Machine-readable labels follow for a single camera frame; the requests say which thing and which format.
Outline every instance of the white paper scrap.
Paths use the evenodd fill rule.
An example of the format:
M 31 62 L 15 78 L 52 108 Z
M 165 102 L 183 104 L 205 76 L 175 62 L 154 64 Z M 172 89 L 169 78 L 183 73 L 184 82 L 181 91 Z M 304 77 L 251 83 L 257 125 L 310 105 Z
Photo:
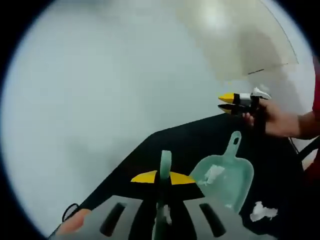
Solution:
M 171 225 L 172 224 L 172 219 L 170 216 L 170 208 L 168 205 L 164 205 L 163 207 L 163 215 L 165 217 L 166 223 Z
M 222 174 L 222 172 L 225 170 L 224 167 L 218 166 L 213 164 L 210 169 L 206 172 L 204 175 L 204 180 L 198 181 L 198 184 L 200 185 L 207 185 L 207 184 L 212 184 L 214 180 Z
M 261 201 L 257 201 L 255 203 L 252 213 L 250 214 L 250 219 L 252 222 L 259 221 L 264 217 L 270 218 L 271 220 L 272 218 L 277 216 L 277 214 L 278 209 L 264 207 Z

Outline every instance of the finger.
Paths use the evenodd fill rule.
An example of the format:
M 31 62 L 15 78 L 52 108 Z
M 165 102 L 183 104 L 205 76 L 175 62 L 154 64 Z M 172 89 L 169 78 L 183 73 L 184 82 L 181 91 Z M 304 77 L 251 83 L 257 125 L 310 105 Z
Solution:
M 250 115 L 250 113 L 248 113 L 248 112 L 245 114 L 245 118 L 246 118 L 247 120 L 250 119 L 250 116 L 251 116 L 251 115 Z
M 254 126 L 254 121 L 255 121 L 255 119 L 254 119 L 254 117 L 253 116 L 250 116 L 250 118 L 249 118 L 249 124 L 250 124 L 250 126 Z
M 91 213 L 89 209 L 81 209 L 75 215 L 63 222 L 56 234 L 67 234 L 76 231 L 84 224 L 85 216 L 89 213 Z
M 263 107 L 268 107 L 270 104 L 271 104 L 271 101 L 270 100 L 266 100 L 266 99 L 263 99 L 263 98 L 260 98 L 259 99 L 259 104 Z

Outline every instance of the hand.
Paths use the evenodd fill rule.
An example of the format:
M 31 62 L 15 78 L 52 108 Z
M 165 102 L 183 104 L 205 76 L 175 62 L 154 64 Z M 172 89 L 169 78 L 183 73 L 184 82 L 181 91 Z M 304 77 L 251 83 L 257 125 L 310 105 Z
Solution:
M 78 230 L 84 224 L 85 216 L 89 213 L 91 213 L 89 209 L 81 209 L 76 212 L 72 217 L 61 224 L 56 234 L 68 234 Z
M 259 104 L 266 109 L 265 132 L 275 137 L 299 136 L 299 119 L 297 115 L 281 111 L 271 100 L 260 99 Z M 244 120 L 253 127 L 255 118 L 249 113 L 242 114 Z

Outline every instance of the dustpan handle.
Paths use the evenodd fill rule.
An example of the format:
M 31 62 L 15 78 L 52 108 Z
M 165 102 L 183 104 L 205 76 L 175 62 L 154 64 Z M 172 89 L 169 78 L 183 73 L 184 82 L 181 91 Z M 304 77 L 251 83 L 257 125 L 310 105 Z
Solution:
M 226 157 L 235 157 L 239 148 L 241 142 L 241 132 L 239 131 L 234 131 L 231 134 L 229 144 L 226 147 L 226 150 L 224 152 L 223 156 Z
M 160 179 L 162 181 L 170 177 L 171 162 L 172 162 L 171 152 L 163 150 L 161 152 L 161 161 L 160 161 Z

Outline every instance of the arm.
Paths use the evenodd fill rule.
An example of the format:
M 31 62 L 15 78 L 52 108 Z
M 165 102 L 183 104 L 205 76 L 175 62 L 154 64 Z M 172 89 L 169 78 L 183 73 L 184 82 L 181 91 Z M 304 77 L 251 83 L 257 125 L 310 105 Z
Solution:
M 271 100 L 261 99 L 260 104 L 267 111 L 268 119 L 265 126 L 267 134 L 280 138 L 297 139 L 312 139 L 320 135 L 320 121 L 316 119 L 314 111 L 296 115 L 281 111 Z M 247 113 L 244 118 L 253 126 L 253 116 Z
M 320 135 L 320 121 L 316 120 L 313 111 L 298 116 L 298 131 L 292 137 L 298 139 L 313 139 Z

